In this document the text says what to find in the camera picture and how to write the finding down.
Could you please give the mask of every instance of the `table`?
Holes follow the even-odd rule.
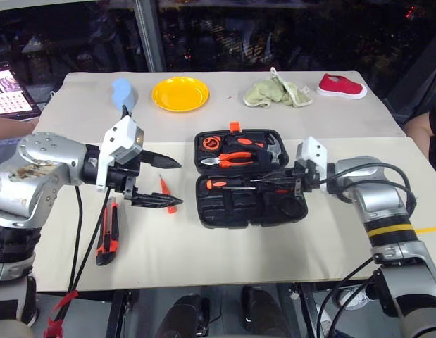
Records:
[[[367,86],[358,72],[337,73]],[[139,95],[132,113],[146,142],[191,142],[199,132],[228,129],[232,120],[240,121],[243,128],[277,130],[283,139],[405,136],[370,89],[361,100],[320,96],[314,90],[325,72],[280,74],[299,88],[310,88],[313,103],[301,108],[282,104],[269,109],[246,107],[243,96],[256,82],[269,77],[269,72],[71,73],[44,109],[36,131],[55,132],[79,142],[101,142],[105,131],[120,118],[111,100],[111,83],[125,77]],[[156,106],[152,89],[174,76],[204,81],[210,89],[208,102],[189,113],[171,113]]]
[[[418,206],[411,220],[415,228],[436,227],[436,172],[413,141],[403,137],[321,139],[329,162],[359,155],[378,157],[398,165],[409,176]],[[294,157],[300,140],[286,140]],[[199,176],[191,143],[146,143],[145,149],[176,158],[182,169],[161,170],[142,165],[137,186],[141,192],[160,192],[163,173],[172,193],[185,200],[178,212],[135,208],[120,202],[120,250],[114,262],[98,267],[90,255],[80,290],[139,289],[203,284],[310,282],[339,280],[370,256],[370,245],[353,206],[320,191],[306,194],[309,214],[298,223],[262,228],[206,229],[197,217],[194,183]],[[391,180],[396,174],[386,170]],[[103,194],[81,186],[84,225],[80,253],[96,223]],[[77,224],[77,201],[72,187],[64,187],[42,228],[36,247],[38,291],[65,290]],[[420,234],[436,265],[436,232]],[[367,277],[374,265],[357,277]]]

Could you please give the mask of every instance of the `dark window glass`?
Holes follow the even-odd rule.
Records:
[[[384,97],[436,34],[436,1],[158,0],[168,70],[357,70]]]
[[[37,103],[71,72],[147,71],[129,1],[86,1],[0,11],[0,61]]]

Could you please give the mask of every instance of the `yellow plate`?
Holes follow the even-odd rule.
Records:
[[[152,91],[152,100],[168,111],[192,111],[208,99],[208,87],[192,77],[172,77],[158,83]]]

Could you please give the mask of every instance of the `yellow stripe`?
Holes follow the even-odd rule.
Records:
[[[424,227],[423,229],[416,229],[417,234],[425,234],[427,232],[436,232],[436,227]]]
[[[395,232],[395,231],[402,231],[402,230],[413,230],[412,224],[396,224],[396,225],[390,225],[388,227],[380,227],[379,229],[368,231],[368,237],[372,237],[377,234],[386,234],[388,232]]]

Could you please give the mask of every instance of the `orange pliers handle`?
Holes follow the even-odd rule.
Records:
[[[219,155],[219,166],[222,168],[229,168],[232,165],[246,165],[251,164],[253,161],[248,162],[232,162],[231,160],[235,160],[236,158],[251,158],[252,154],[248,151],[237,151],[230,154],[221,154]]]

